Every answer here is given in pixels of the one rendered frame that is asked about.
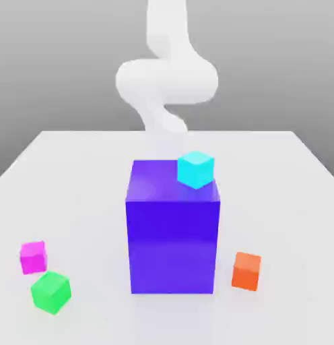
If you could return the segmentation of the small cyan cube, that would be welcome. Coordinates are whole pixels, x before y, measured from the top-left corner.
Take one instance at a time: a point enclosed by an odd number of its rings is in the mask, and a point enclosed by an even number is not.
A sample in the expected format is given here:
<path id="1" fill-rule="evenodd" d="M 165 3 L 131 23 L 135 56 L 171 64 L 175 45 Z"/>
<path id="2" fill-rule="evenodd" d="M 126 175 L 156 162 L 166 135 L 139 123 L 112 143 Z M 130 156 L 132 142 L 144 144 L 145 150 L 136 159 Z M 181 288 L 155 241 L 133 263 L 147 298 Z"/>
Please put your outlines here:
<path id="1" fill-rule="evenodd" d="M 178 182 L 200 189 L 214 180 L 215 158 L 200 151 L 189 152 L 177 160 Z"/>

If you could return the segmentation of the small orange cube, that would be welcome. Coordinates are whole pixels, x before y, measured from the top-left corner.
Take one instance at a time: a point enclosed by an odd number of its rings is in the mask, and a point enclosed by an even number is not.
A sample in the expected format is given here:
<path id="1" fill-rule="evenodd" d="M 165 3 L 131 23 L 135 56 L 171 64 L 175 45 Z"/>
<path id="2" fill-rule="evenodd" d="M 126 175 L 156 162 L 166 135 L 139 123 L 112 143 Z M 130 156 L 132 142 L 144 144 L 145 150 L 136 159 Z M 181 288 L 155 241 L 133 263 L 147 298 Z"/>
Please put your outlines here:
<path id="1" fill-rule="evenodd" d="M 259 282 L 261 256 L 237 252 L 233 267 L 232 286 L 256 291 Z"/>

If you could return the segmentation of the small magenta cube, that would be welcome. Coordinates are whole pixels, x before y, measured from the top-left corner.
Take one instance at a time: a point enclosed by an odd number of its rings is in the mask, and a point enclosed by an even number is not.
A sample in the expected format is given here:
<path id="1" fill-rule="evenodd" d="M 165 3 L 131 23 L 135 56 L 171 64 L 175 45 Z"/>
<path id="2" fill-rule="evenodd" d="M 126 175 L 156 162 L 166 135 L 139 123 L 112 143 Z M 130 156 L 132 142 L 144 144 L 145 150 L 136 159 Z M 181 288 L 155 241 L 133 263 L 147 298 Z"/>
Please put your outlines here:
<path id="1" fill-rule="evenodd" d="M 47 270 L 45 242 L 34 241 L 22 244 L 20 263 L 24 275 L 45 272 Z"/>

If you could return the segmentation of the large purple box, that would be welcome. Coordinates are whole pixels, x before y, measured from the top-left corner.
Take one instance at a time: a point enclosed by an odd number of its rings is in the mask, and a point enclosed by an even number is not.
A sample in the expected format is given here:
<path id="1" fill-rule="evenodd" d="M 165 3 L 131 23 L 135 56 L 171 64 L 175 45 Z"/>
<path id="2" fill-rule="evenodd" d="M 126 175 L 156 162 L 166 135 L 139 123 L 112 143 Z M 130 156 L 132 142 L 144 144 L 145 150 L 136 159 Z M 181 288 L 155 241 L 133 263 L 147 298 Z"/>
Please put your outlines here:
<path id="1" fill-rule="evenodd" d="M 134 160 L 125 199 L 133 294 L 211 294 L 220 220 L 215 181 L 194 189 L 174 160 Z"/>

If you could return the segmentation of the small green cube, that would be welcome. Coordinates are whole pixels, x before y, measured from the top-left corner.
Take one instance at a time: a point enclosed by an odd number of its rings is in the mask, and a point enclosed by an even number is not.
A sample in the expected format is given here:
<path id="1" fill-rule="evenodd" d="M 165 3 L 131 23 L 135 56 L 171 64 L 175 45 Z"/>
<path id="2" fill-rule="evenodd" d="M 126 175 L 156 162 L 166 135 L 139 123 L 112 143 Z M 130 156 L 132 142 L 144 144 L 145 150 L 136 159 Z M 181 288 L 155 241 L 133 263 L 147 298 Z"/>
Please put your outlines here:
<path id="1" fill-rule="evenodd" d="M 56 272 L 47 271 L 31 287 L 35 307 L 56 315 L 71 298 L 69 278 Z"/>

